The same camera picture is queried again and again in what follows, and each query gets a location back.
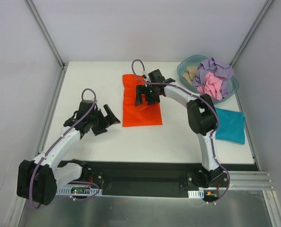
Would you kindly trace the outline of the orange t shirt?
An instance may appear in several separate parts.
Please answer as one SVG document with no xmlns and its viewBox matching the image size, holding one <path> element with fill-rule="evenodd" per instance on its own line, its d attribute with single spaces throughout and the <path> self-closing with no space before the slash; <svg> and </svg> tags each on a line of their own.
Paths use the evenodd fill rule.
<svg viewBox="0 0 281 227">
<path fill-rule="evenodd" d="M 123 75 L 123 126 L 162 125 L 159 103 L 148 105 L 143 101 L 139 106 L 135 106 L 137 85 L 144 85 L 144 83 L 133 74 Z"/>
</svg>

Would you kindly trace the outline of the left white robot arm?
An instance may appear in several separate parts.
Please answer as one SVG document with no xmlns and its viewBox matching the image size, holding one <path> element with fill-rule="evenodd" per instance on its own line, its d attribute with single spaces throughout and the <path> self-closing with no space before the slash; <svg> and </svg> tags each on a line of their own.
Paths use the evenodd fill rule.
<svg viewBox="0 0 281 227">
<path fill-rule="evenodd" d="M 73 159 L 63 167 L 59 164 L 73 147 L 89 131 L 94 135 L 107 132 L 120 120 L 110 107 L 103 106 L 106 115 L 95 101 L 82 100 L 72 117 L 67 119 L 59 138 L 33 160 L 23 160 L 18 167 L 17 196 L 29 199 L 41 205 L 48 205 L 54 199 L 57 190 L 76 181 L 79 184 L 91 184 L 90 169 L 86 162 Z"/>
</svg>

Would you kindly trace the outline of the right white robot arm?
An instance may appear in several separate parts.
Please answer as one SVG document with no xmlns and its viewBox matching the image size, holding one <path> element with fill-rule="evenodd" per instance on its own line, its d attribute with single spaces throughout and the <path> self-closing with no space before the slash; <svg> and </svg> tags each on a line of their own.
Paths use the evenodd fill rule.
<svg viewBox="0 0 281 227">
<path fill-rule="evenodd" d="M 197 135 L 202 154 L 202 182 L 206 186 L 214 186 L 223 173 L 217 155 L 215 144 L 216 130 L 220 120 L 209 95 L 197 95 L 180 87 L 172 78 L 166 79 L 160 70 L 155 70 L 141 77 L 135 76 L 144 85 L 136 86 L 136 101 L 138 106 L 160 102 L 160 96 L 168 97 L 180 103 L 187 110 L 188 123 L 191 130 Z"/>
</svg>

